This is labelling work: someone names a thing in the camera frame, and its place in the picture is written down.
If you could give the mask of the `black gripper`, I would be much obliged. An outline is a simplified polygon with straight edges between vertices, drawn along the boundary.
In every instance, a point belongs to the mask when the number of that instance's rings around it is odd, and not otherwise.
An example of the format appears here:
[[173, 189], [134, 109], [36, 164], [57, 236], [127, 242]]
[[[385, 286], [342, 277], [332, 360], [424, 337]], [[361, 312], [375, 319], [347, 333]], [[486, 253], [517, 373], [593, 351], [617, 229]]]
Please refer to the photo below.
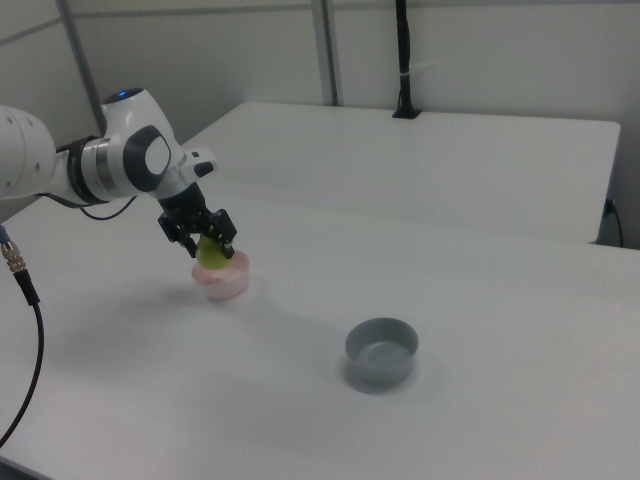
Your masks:
[[235, 225], [225, 209], [216, 212], [208, 209], [197, 183], [192, 183], [176, 195], [159, 199], [158, 203], [162, 208], [158, 218], [160, 228], [171, 243], [179, 244], [191, 258], [196, 258], [197, 249], [191, 234], [208, 234], [226, 259], [234, 256]]

